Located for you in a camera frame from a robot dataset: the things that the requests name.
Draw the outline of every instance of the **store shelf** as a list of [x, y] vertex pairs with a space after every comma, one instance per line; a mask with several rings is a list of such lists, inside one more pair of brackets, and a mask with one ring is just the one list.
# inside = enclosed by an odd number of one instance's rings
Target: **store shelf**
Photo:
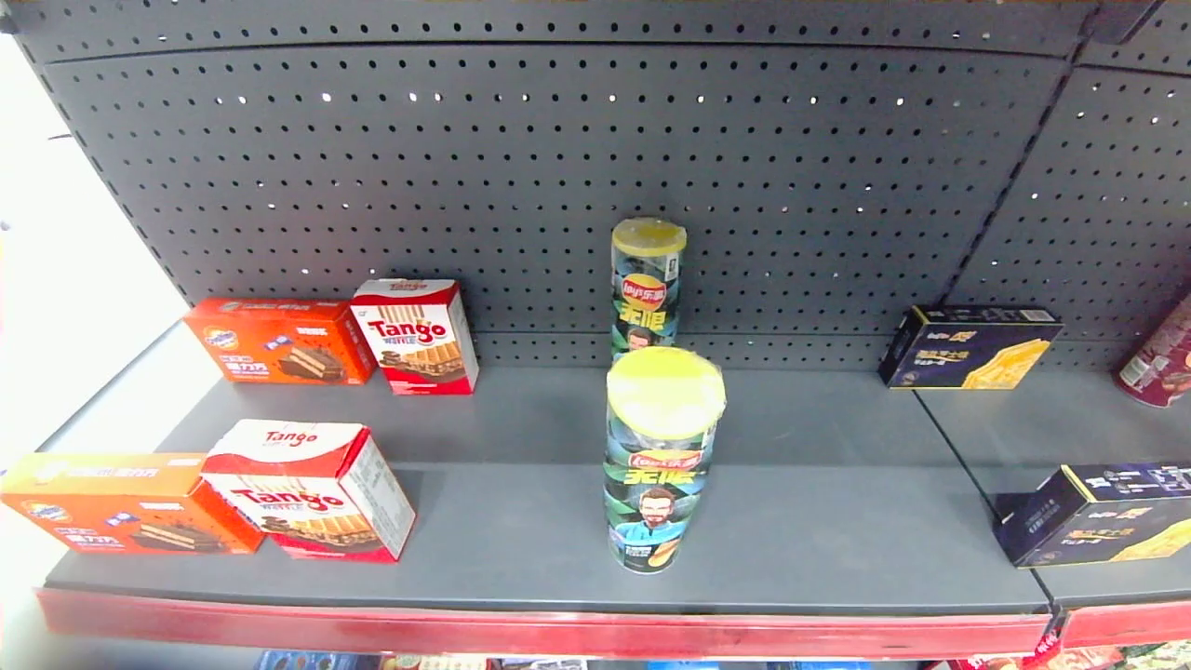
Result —
[[[1191, 458], [1191, 407], [1147, 408], [1103, 372], [1031, 375], [1012, 394], [919, 397], [990, 496], [1031, 491], [1062, 463]], [[1056, 605], [1093, 608], [1068, 626], [1080, 645], [1191, 638], [1191, 552], [1037, 574]]]
[[470, 399], [220, 383], [163, 451], [206, 451], [243, 418], [368, 424], [419, 512], [401, 563], [298, 562], [272, 545], [71, 555], [46, 581], [48, 619], [210, 644], [367, 651], [409, 634], [436, 645], [423, 651], [637, 658], [937, 658], [1039, 639], [1045, 594], [1002, 557], [918, 401], [871, 375], [727, 372], [709, 494], [674, 566], [625, 572], [599, 496], [603, 377], [487, 369]]

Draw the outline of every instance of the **lower shelf product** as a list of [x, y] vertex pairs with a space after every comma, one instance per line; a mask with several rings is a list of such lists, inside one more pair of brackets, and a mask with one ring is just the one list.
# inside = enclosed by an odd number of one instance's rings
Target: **lower shelf product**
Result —
[[379, 664], [379, 656], [270, 650], [261, 655], [255, 670], [376, 670]]
[[872, 670], [867, 660], [771, 660], [766, 670]]
[[387, 653], [379, 670], [498, 670], [497, 662], [482, 656], [417, 656]]
[[1174, 670], [1191, 663], [1191, 640], [1121, 647], [1124, 658], [1114, 670]]
[[501, 658], [500, 670], [587, 670], [582, 658]]

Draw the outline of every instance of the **wafer box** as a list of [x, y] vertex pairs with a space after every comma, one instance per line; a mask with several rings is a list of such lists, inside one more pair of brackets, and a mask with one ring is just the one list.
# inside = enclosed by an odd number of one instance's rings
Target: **wafer box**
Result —
[[1173, 556], [1191, 544], [1191, 463], [1064, 465], [996, 533], [1018, 568]]
[[351, 298], [368, 346], [401, 396], [467, 395], [480, 367], [454, 278], [376, 278]]
[[202, 455], [20, 459], [5, 505], [80, 552], [252, 553], [263, 536], [199, 476]]
[[891, 389], [1014, 389], [1061, 330], [1042, 307], [913, 305], [878, 372]]
[[347, 300], [207, 298], [182, 319], [232, 382], [363, 384], [376, 370]]
[[245, 419], [202, 478], [294, 558], [393, 563], [413, 508], [360, 424]]

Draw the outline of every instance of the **navy blue box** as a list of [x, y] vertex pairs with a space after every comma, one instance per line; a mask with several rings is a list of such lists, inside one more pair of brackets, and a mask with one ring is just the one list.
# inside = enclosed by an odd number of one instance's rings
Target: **navy blue box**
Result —
[[1042, 307], [913, 305], [878, 372], [891, 389], [1014, 389], [1060, 331]]
[[1168, 557], [1191, 543], [1191, 463], [1064, 465], [996, 533], [1018, 568]]

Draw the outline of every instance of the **gray metal shelf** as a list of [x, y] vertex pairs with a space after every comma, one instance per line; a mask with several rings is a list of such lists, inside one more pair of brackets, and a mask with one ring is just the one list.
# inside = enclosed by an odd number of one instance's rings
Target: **gray metal shelf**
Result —
[[325, 607], [740, 614], [1027, 614], [1029, 572], [912, 394], [872, 375], [729, 371], [709, 495], [673, 568], [618, 568], [599, 487], [604, 374], [488, 368], [479, 393], [218, 384], [162, 445], [243, 418], [373, 427], [419, 513], [398, 565], [68, 556], [50, 588]]
[[[1011, 394], [918, 392], [990, 496], [1033, 491], [1062, 463], [1187, 461], [1191, 407], [1135, 403], [1103, 374], [1033, 375]], [[1191, 552], [1037, 569], [1064, 607], [1191, 600]]]

